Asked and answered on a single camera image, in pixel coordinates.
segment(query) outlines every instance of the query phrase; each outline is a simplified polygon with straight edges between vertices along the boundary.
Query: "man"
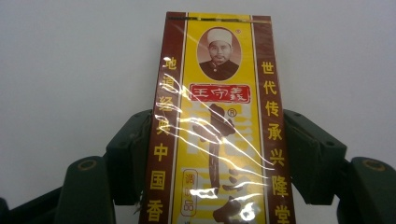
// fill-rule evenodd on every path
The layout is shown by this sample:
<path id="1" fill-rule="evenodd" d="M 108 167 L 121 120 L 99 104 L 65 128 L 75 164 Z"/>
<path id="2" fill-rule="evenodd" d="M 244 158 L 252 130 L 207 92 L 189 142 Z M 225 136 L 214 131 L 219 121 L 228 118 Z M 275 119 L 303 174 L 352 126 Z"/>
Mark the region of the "man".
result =
<path id="1" fill-rule="evenodd" d="M 230 61 L 233 53 L 233 35 L 224 29 L 212 29 L 207 33 L 209 62 L 200 63 L 204 73 L 215 80 L 226 80 L 232 77 L 239 66 Z"/>

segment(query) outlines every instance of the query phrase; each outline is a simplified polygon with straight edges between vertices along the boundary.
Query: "product package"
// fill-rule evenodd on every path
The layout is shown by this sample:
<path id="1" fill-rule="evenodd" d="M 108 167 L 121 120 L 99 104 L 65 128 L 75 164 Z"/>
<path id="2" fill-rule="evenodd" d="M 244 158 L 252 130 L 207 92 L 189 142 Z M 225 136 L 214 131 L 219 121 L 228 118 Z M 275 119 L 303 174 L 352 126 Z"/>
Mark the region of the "product package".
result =
<path id="1" fill-rule="evenodd" d="M 295 223 L 271 18 L 168 12 L 140 223 Z"/>

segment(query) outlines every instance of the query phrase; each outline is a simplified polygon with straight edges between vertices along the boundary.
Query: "registered trademark symbol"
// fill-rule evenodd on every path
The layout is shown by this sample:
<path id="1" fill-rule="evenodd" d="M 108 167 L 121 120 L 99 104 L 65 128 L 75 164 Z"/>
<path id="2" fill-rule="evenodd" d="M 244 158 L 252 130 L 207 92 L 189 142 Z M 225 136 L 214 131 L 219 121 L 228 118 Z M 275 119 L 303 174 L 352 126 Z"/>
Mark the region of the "registered trademark symbol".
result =
<path id="1" fill-rule="evenodd" d="M 238 113 L 236 113 L 236 110 L 234 108 L 231 108 L 227 111 L 228 116 L 231 118 L 235 117 Z"/>

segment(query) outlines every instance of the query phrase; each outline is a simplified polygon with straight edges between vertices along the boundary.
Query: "box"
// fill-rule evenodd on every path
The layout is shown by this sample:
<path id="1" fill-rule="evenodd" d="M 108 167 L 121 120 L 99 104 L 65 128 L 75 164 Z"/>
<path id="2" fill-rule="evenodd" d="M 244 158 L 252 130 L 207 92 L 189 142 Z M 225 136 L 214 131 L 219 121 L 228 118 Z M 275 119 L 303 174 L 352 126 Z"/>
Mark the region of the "box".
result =
<path id="1" fill-rule="evenodd" d="M 168 12 L 140 223 L 295 223 L 271 18 Z"/>

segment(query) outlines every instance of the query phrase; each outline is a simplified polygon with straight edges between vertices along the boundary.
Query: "gray background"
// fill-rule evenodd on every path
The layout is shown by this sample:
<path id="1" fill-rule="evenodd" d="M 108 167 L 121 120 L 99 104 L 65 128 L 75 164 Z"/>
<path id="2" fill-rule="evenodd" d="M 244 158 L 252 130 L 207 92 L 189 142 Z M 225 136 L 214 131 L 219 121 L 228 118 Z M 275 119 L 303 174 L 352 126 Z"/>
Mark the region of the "gray background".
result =
<path id="1" fill-rule="evenodd" d="M 393 0 L 2 0 L 0 196 L 11 208 L 60 187 L 70 163 L 102 156 L 152 107 L 168 10 L 272 16 L 284 108 L 348 145 L 349 160 L 396 166 Z M 294 194 L 298 223 L 337 223 L 337 199 Z M 118 222 L 133 211 L 117 208 Z"/>

